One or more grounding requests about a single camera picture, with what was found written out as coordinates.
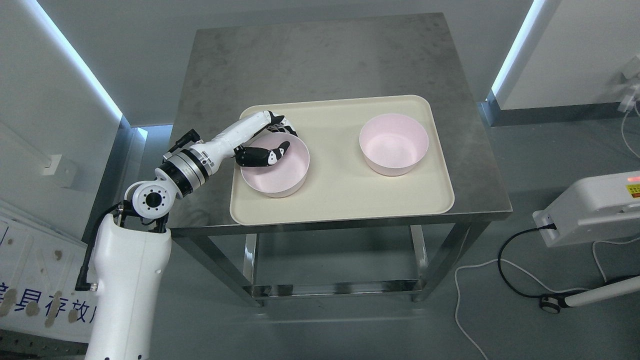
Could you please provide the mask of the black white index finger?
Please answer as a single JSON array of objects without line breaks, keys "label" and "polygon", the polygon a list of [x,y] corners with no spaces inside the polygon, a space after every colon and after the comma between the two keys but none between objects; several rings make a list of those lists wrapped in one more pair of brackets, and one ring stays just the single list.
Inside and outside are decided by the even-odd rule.
[{"label": "black white index finger", "polygon": [[288,119],[284,119],[284,130],[286,133],[290,133],[291,135],[298,137],[298,133]]}]

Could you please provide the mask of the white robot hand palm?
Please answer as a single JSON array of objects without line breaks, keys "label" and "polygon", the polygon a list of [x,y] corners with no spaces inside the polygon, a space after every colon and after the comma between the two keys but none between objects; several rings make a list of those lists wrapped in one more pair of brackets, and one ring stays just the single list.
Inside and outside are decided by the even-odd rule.
[{"label": "white robot hand palm", "polygon": [[199,144],[199,161],[206,173],[209,176],[217,173],[224,159],[235,157],[235,148],[269,127],[270,113],[260,111],[244,117],[222,130],[210,141]]}]

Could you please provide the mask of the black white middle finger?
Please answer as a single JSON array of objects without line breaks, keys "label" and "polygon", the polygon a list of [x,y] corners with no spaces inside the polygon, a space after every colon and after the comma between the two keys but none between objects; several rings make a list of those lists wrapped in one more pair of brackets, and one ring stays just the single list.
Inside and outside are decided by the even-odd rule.
[{"label": "black white middle finger", "polygon": [[272,133],[289,133],[288,126],[290,125],[288,119],[284,115],[270,113],[270,132]]}]

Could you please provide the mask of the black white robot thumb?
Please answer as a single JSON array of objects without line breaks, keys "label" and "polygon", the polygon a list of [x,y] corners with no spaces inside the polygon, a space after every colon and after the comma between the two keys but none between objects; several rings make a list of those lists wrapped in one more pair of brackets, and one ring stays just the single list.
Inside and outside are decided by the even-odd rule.
[{"label": "black white robot thumb", "polygon": [[273,149],[241,145],[235,148],[235,162],[240,167],[274,166],[285,155],[290,145],[290,141],[284,141]]}]

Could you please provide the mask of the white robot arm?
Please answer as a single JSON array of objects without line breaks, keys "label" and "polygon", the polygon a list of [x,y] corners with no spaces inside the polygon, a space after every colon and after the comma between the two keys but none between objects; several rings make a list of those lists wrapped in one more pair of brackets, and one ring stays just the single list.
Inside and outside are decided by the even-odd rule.
[{"label": "white robot arm", "polygon": [[247,146],[264,131],[297,134],[284,115],[272,111],[254,112],[209,141],[188,130],[163,155],[154,180],[131,184],[122,201],[98,217],[75,285],[97,297],[87,360],[150,358],[154,312],[172,248],[167,221],[174,203],[204,185],[227,158],[241,167],[279,163],[290,142]]}]

